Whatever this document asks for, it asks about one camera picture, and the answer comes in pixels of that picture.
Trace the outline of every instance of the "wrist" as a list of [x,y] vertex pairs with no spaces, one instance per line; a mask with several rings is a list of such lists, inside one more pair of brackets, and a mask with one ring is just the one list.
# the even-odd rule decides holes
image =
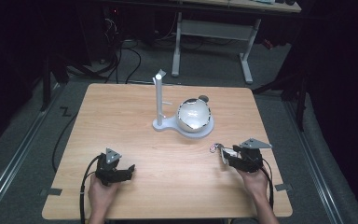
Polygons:
[[104,224],[105,211],[99,209],[93,209],[89,216],[89,224]]
[[269,203],[269,199],[267,198],[266,194],[257,194],[254,193],[251,195],[252,200],[256,203],[256,204],[260,204],[260,203]]

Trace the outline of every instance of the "table leg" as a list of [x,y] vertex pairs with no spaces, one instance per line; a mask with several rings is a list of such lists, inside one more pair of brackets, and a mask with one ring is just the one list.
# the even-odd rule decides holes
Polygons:
[[252,74],[251,74],[251,71],[249,69],[249,64],[248,64],[248,57],[251,52],[252,45],[255,42],[255,36],[257,35],[257,31],[258,31],[258,27],[260,26],[260,22],[261,22],[260,19],[257,19],[255,21],[255,26],[253,27],[251,35],[249,37],[248,46],[246,48],[246,51],[244,53],[240,54],[242,72],[243,72],[243,75],[245,76],[245,82],[247,84],[253,83]]
[[179,76],[181,33],[182,33],[182,12],[178,12],[178,22],[176,27],[176,45],[175,45],[175,52],[173,53],[173,62],[172,62],[173,77]]

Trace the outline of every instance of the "desk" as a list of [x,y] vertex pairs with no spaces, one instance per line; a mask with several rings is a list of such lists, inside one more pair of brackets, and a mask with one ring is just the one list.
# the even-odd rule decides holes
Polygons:
[[[263,4],[250,0],[183,0],[180,1],[180,4],[182,4],[182,2],[218,5],[223,7],[245,7],[287,13],[298,13],[301,11],[301,7],[297,3],[292,6],[288,6],[286,4]],[[261,20],[257,19],[255,20],[254,25],[244,26],[218,22],[182,20],[182,13],[179,12],[176,26],[176,45],[172,61],[172,76],[179,76],[181,35],[198,35],[247,41],[247,46],[244,49],[244,52],[240,53],[240,61],[246,83],[252,84],[253,79],[249,69],[248,57],[251,52],[252,45],[255,42],[260,22]]]
[[[48,196],[43,217],[79,219],[83,174],[106,147],[123,155],[118,169],[136,165],[132,180],[122,183],[107,218],[255,217],[241,177],[221,162],[219,153],[209,150],[216,142],[231,147],[250,137],[269,142],[252,92],[245,88],[163,86],[163,100],[172,103],[164,105],[163,112],[173,116],[185,99],[202,94],[210,99],[214,127],[202,139],[189,139],[176,131],[153,129],[154,86],[91,84],[51,186],[62,193]],[[261,150],[271,166],[274,185],[281,184],[272,150]],[[276,216],[290,216],[286,191],[274,195]],[[85,211],[88,217],[88,197]]]

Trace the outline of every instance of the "human hand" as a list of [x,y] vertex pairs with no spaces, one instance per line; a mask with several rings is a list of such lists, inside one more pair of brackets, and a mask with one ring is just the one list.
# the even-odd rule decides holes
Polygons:
[[260,169],[254,173],[247,173],[237,170],[241,175],[246,191],[250,194],[255,202],[257,217],[260,224],[277,224],[278,219],[275,217],[272,208],[269,206],[267,199],[268,179]]
[[237,169],[237,172],[242,177],[246,191],[248,191],[248,193],[254,200],[256,198],[267,198],[268,180],[266,175],[261,170],[257,170],[253,173],[248,173]]
[[106,212],[116,196],[120,183],[105,186],[95,174],[92,174],[89,182],[89,202],[91,204],[91,216],[89,224],[104,223]]

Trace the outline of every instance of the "wire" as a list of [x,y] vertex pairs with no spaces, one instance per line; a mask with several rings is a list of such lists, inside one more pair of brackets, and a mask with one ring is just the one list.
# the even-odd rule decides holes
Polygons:
[[89,174],[87,175],[87,177],[89,177],[89,176],[92,175],[92,174],[95,174],[95,171],[89,173]]
[[[193,38],[190,38],[190,37],[187,38],[187,40],[191,40],[191,39],[197,39],[197,38],[195,36]],[[201,48],[203,46],[205,38],[199,37],[199,39],[200,39],[200,44],[198,46],[196,46],[195,48],[186,48],[182,44],[181,44],[181,48],[182,49],[188,49],[188,50],[199,49],[199,48]]]
[[215,44],[215,45],[219,45],[219,46],[225,46],[225,45],[229,45],[229,44],[231,44],[231,43],[239,42],[239,40],[230,39],[230,40],[228,40],[228,41],[225,42],[225,43],[219,43],[219,42],[216,42],[216,41],[211,41],[211,40],[206,39],[205,42],[206,42],[206,43],[209,43],[209,44]]
[[89,175],[89,170],[90,170],[90,167],[91,165],[97,161],[98,159],[101,158],[101,155],[95,157],[90,163],[89,163],[89,166],[87,167],[86,169],[86,172],[84,173],[84,176],[83,176],[83,181],[81,183],[81,187],[80,187],[80,198],[79,198],[79,203],[80,203],[80,223],[82,224],[85,224],[86,223],[86,218],[85,218],[85,215],[84,215],[84,189],[86,188],[85,187],[85,183],[86,183],[86,179]]
[[[80,72],[76,72],[70,68],[67,68],[67,72],[71,73],[73,75],[76,76],[89,76],[89,77],[94,77],[94,78],[98,78],[98,79],[105,79],[105,81],[107,81],[106,77],[102,77],[100,76],[103,73],[109,72],[110,70],[112,70],[113,72],[115,71],[115,69],[118,66],[118,61],[117,61],[117,55],[116,55],[116,49],[117,46],[121,44],[121,39],[123,36],[122,32],[119,32],[119,28],[122,26],[122,21],[118,21],[117,24],[110,20],[110,19],[104,19],[106,22],[108,22],[108,27],[104,33],[104,35],[107,38],[107,47],[108,47],[108,58],[110,58],[110,64],[108,64],[105,68],[99,70],[99,71],[91,71],[89,70],[87,67],[81,65],[81,64],[77,64],[69,59],[63,58],[63,61],[69,65],[72,65],[73,67],[75,67],[77,70],[79,70]],[[114,31],[112,36],[110,36],[110,31],[112,30],[112,27],[114,27]]]
[[130,77],[135,73],[135,71],[139,68],[139,66],[141,65],[141,55],[138,53],[138,52],[136,52],[135,50],[133,50],[133,49],[127,49],[127,50],[130,50],[130,51],[132,51],[132,52],[134,52],[134,53],[136,53],[137,55],[138,55],[138,57],[139,57],[139,62],[138,62],[138,65],[135,67],[135,69],[133,69],[133,71],[127,76],[127,79],[126,79],[126,84],[128,84],[128,82],[129,82],[129,80],[130,80]]
[[[165,41],[165,42],[170,41],[170,43],[169,43],[169,44],[161,44],[160,42],[162,42],[162,41]],[[157,45],[166,47],[166,46],[172,46],[172,45],[174,45],[174,44],[175,44],[175,40],[170,40],[169,38],[166,38],[165,40],[156,41],[155,43],[156,43]]]
[[77,114],[78,114],[78,112],[76,112],[76,113],[74,114],[74,116],[71,118],[71,120],[69,120],[69,122],[65,125],[65,127],[64,127],[63,130],[61,131],[60,136],[59,136],[59,138],[58,138],[58,140],[57,140],[57,142],[56,142],[56,145],[55,145],[55,147],[54,147],[54,149],[53,149],[53,154],[52,154],[52,156],[51,156],[51,165],[53,166],[54,173],[57,173],[57,168],[56,168],[56,165],[55,165],[55,160],[54,160],[54,158],[55,158],[55,154],[56,154],[56,151],[57,151],[57,148],[58,148],[58,144],[60,143],[60,141],[61,141],[61,139],[62,139],[62,136],[63,136],[63,134],[65,133],[66,129],[69,127],[69,124],[71,124],[72,121],[74,121],[74,119],[77,117]]
[[173,27],[175,26],[175,23],[176,23],[177,16],[178,16],[178,13],[176,12],[175,17],[173,18],[173,22],[172,22],[172,26],[171,26],[170,31],[164,37],[162,37],[160,39],[156,39],[156,41],[170,39],[170,38],[176,36],[176,35],[171,35],[171,36],[168,36],[168,35],[170,35],[172,33]]
[[118,80],[117,80],[117,70],[118,70],[118,65],[120,64],[121,61],[121,46],[120,46],[120,52],[119,52],[119,56],[117,57],[116,55],[116,66],[112,69],[112,71],[109,73],[109,75],[107,76],[106,80],[104,83],[107,83],[110,79],[110,77],[112,76],[112,74],[116,71],[116,83],[118,84]]
[[269,174],[267,173],[267,171],[265,169],[263,169],[263,167],[260,167],[257,162],[255,162],[248,154],[244,153],[244,155],[246,156],[246,158],[248,158],[255,166],[258,167],[259,170],[261,170],[261,172],[264,173],[264,175],[267,178],[268,181],[268,187],[269,187],[269,206],[271,206],[271,208],[274,208],[274,188],[272,185],[272,170],[271,167],[269,166],[269,163],[263,159],[263,161],[266,162],[268,168],[269,168],[269,172],[270,172],[270,177]]
[[[120,54],[118,57],[118,64],[120,64],[121,62],[121,56],[122,56],[122,46],[120,47]],[[116,69],[116,84],[118,84],[118,65],[117,65],[117,69]]]

